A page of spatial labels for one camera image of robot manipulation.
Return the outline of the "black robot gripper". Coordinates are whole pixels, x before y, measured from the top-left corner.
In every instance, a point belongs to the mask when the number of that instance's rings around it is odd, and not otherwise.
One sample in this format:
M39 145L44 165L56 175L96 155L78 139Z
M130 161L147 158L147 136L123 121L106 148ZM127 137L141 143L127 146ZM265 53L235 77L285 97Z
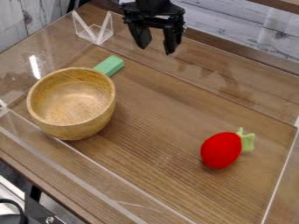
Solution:
M150 28L163 29L166 54L175 52L183 40L186 10L171 0L132 0L122 3L124 22L138 46L146 49L153 41Z

